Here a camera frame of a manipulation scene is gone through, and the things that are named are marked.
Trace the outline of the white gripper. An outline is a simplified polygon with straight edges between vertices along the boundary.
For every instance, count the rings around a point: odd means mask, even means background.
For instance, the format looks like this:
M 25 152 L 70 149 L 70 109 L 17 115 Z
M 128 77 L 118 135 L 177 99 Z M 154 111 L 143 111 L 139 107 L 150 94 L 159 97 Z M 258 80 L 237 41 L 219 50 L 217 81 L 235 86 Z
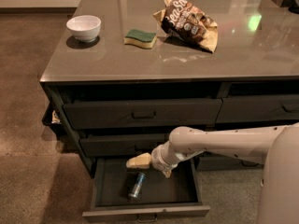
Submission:
M 163 172 L 166 178 L 170 178 L 172 170 L 182 161 L 182 154 L 176 152 L 169 142 L 157 146 L 152 150 L 151 155 L 144 153 L 129 159 L 126 167 L 129 169 L 149 169 L 150 164 Z

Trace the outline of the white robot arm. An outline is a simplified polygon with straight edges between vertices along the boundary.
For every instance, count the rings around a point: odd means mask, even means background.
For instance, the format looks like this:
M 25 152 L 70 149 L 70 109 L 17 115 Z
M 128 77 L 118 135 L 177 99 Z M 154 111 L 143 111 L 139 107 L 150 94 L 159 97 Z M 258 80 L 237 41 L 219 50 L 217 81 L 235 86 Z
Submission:
M 299 224 L 299 124 L 206 132 L 180 126 L 128 168 L 170 176 L 182 161 L 205 151 L 263 165 L 256 224 Z

